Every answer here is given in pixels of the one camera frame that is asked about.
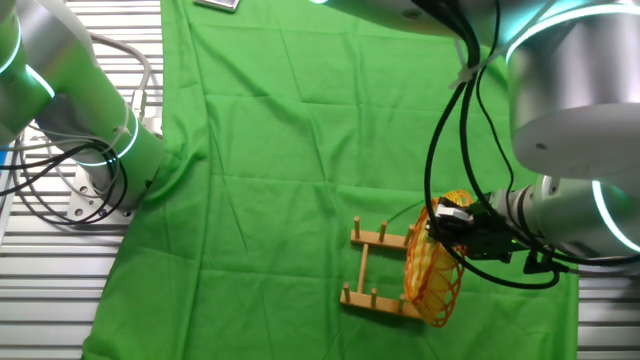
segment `table surface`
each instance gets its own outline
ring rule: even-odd
[[[147,55],[153,76],[145,124],[160,129],[160,1],[69,0],[67,4],[90,31],[125,41]],[[95,45],[95,50],[102,68],[129,100],[142,67],[118,50],[103,45]],[[73,180],[76,165],[66,162],[62,169]],[[56,210],[67,211],[71,192],[55,173],[40,179],[36,188]],[[125,232],[126,227],[82,232],[54,227],[14,199],[0,246],[0,359],[80,358]],[[580,281],[579,359],[640,359],[639,283],[637,277]]]

